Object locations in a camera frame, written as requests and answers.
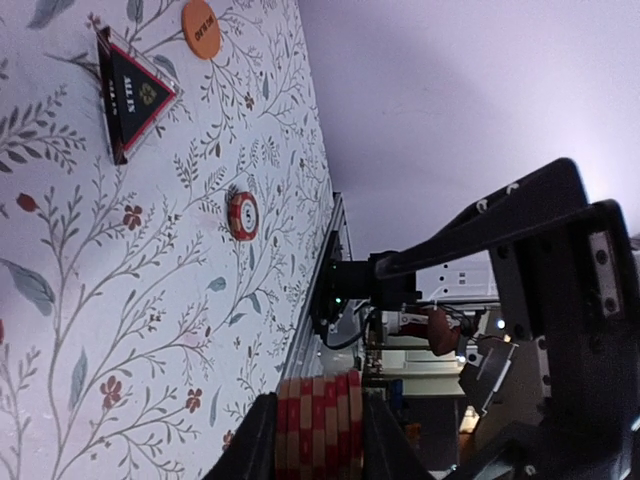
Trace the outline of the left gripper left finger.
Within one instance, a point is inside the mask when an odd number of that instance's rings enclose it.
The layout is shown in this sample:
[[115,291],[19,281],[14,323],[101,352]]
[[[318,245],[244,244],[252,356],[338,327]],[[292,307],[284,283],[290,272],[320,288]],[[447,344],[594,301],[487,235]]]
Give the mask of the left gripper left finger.
[[259,395],[235,432],[229,447],[203,480],[271,480],[275,478],[278,397]]

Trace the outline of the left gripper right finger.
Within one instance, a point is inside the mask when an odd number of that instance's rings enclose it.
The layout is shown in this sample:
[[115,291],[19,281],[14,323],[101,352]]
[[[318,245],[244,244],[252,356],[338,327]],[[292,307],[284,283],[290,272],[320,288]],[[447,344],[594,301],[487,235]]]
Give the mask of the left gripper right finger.
[[365,480],[434,480],[423,468],[386,403],[363,394],[363,473]]

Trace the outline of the orange poker chip stack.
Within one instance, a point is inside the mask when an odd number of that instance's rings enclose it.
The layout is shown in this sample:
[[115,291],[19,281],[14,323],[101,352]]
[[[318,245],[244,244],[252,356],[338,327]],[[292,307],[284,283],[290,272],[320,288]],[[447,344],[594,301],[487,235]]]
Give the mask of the orange poker chip stack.
[[363,391],[351,369],[285,379],[277,393],[277,479],[364,478]]

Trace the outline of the single red poker chip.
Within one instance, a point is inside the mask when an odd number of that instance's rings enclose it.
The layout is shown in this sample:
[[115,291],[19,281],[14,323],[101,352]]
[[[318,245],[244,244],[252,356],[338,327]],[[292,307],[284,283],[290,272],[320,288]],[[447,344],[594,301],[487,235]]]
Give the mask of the single red poker chip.
[[258,232],[259,211],[255,197],[248,191],[234,194],[229,202],[228,223],[238,241],[252,241]]

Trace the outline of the orange round button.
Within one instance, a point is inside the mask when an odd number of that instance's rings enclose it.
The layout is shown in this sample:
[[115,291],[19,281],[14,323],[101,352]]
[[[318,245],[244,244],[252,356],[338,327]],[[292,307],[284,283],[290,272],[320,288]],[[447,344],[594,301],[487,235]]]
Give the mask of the orange round button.
[[181,25],[187,45],[198,58],[211,60],[219,53],[219,23],[212,7],[206,1],[188,1],[182,10]]

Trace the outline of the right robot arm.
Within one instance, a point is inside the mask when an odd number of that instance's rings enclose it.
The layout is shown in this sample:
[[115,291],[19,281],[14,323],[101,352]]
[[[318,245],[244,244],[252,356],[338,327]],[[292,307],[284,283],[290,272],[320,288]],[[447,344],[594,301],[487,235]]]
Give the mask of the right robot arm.
[[468,206],[431,239],[379,259],[378,280],[471,254],[491,258],[514,340],[542,340],[550,397],[454,472],[489,479],[632,479],[639,473],[639,281],[620,206],[590,202],[557,159]]

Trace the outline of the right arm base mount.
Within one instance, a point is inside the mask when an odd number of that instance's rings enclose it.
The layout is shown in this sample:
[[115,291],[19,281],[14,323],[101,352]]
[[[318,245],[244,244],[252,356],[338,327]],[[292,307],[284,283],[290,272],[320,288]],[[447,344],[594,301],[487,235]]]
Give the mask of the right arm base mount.
[[366,260],[354,260],[347,228],[343,197],[333,195],[334,207],[324,241],[322,256],[319,257],[314,273],[310,294],[309,316],[314,332],[325,347],[338,351],[351,347],[363,339],[368,320],[361,322],[356,334],[341,343],[329,341],[331,329],[339,325],[340,319],[352,301],[360,305],[352,309],[356,318],[364,308],[378,311],[402,311],[422,299],[417,289],[414,272],[394,274],[381,278],[376,267],[383,260],[396,255],[393,250],[372,253]]

